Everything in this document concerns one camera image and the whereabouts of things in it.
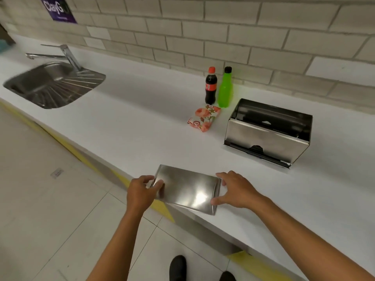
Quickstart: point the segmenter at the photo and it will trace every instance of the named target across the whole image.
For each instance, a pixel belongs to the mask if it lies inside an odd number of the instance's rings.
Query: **sink basin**
[[[84,69],[76,72],[64,62],[51,62],[17,75],[4,87],[41,108],[60,108],[99,86],[105,75]]]

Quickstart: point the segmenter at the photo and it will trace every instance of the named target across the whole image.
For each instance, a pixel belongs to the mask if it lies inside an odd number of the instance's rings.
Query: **person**
[[[243,176],[234,171],[216,175],[222,178],[228,191],[213,198],[211,204],[226,203],[253,211],[308,280],[375,281],[375,277],[361,266],[260,194]],[[154,187],[147,189],[145,183],[151,179],[154,177],[147,175],[131,181],[125,215],[87,281],[127,280],[139,222],[163,186],[163,181],[158,181]],[[185,281],[186,268],[185,258],[176,256],[170,265],[170,281]],[[231,273],[224,272],[220,281],[235,281],[235,278]]]

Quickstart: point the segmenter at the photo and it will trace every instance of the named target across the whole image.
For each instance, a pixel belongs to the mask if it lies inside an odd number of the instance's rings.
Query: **person's left arm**
[[[154,176],[147,175],[130,182],[125,215],[86,281],[127,280],[139,223],[163,186],[163,181],[158,181],[147,189],[145,183],[151,179]]]

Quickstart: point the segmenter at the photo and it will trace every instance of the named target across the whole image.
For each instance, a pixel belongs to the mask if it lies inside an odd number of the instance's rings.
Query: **wall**
[[[40,0],[3,0],[10,32],[367,113],[375,88],[306,76],[314,57],[375,64],[375,0],[66,0],[78,24]]]

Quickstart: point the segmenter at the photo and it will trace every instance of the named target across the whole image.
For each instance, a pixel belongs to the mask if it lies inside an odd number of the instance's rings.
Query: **shoe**
[[[186,281],[186,268],[185,257],[176,256],[169,266],[169,281]]]
[[[229,271],[224,271],[219,281],[236,281],[236,278]]]

